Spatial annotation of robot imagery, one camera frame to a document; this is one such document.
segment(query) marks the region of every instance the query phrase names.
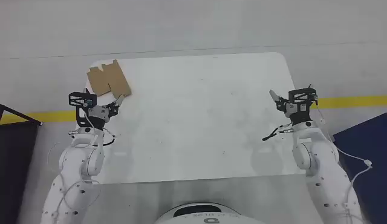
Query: black cable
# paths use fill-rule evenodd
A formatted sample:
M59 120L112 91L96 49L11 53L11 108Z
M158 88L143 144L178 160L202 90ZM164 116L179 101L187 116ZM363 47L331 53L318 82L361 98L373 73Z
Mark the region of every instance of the black cable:
M270 135L268 135L267 137L262 138L262 141L266 141L266 140L272 138L273 136L277 135L277 133L275 133L277 130L278 130L278 127L275 128L274 131Z
M108 129L106 129L106 128L104 128L104 130L106 130L106 131L113 137L113 140L110 141L110 142L108 142L108 143L104 143L102 146L109 146L110 144L112 144L112 143L115 141L115 135L112 134L112 133L110 133L110 132L108 131Z

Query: white table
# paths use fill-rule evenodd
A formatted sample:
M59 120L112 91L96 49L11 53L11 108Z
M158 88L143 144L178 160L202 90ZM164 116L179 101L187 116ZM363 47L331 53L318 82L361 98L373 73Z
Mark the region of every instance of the white table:
M95 177L101 183L303 173L293 160L290 134L261 140L289 123L268 93L273 89L287 97L294 89L281 54L120 59L119 64L132 95L105 126L119 138L105 147ZM108 93L98 104L113 99Z

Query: yellow floor line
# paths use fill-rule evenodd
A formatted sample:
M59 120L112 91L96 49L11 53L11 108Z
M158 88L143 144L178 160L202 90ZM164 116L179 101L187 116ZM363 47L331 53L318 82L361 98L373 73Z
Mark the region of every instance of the yellow floor line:
M349 96L319 99L319 108L382 107L387 106L387 95Z
M35 112L27 113L27 116L32 117L41 122L75 122L75 111L52 111L52 112ZM0 125L15 122L23 122L23 118L15 116L14 114L4 114L1 118Z
M387 107L387 95L382 96L350 96L319 99L320 109L324 108L350 108L350 107ZM28 113L34 119L41 122L75 122L75 111L52 111ZM4 114L1 118L1 124L9 124L24 121L22 118L13 114Z

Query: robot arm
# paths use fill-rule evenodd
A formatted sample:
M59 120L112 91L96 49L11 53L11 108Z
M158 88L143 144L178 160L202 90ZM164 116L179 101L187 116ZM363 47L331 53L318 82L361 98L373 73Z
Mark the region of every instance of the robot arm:
M118 114L118 108L124 95L104 106L97 105L97 96L74 92L69 95L70 105L77 108L77 123L80 126L70 131L71 145L63 151L59 159L61 172L51 184L44 203L41 224L77 224L82 223L86 209L93 203L96 191L91 176L102 169L103 127L110 117ZM85 112L80 117L79 109Z
M339 163L336 146L309 117L316 90L304 88L289 92L289 100L270 91L277 109L291 119L293 157L297 166L306 170L306 182L311 199L325 224L363 223L355 191Z

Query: flat cardboard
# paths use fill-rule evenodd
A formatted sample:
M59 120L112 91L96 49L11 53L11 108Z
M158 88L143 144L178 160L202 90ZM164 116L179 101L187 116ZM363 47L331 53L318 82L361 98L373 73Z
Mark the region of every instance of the flat cardboard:
M98 67L92 67L90 72L87 73L90 86L97 96L110 91L112 91L115 98L118 98L121 94L125 96L132 94L117 60L113 60L112 64L102 64L102 69L103 71Z

